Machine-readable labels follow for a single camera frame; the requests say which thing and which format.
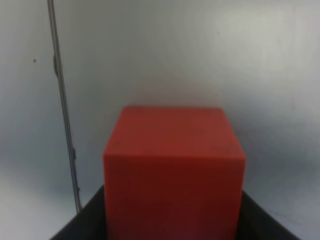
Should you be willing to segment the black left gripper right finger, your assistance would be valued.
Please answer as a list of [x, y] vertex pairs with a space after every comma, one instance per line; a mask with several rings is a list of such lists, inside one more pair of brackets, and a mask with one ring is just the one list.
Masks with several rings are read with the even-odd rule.
[[236, 238], [238, 240], [297, 240], [298, 238], [242, 193]]

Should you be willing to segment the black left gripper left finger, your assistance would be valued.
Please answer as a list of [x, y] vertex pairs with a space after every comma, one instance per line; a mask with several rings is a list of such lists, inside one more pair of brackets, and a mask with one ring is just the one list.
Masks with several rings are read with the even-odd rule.
[[107, 240], [104, 186], [97, 191], [86, 206], [66, 226], [53, 237], [53, 240]]

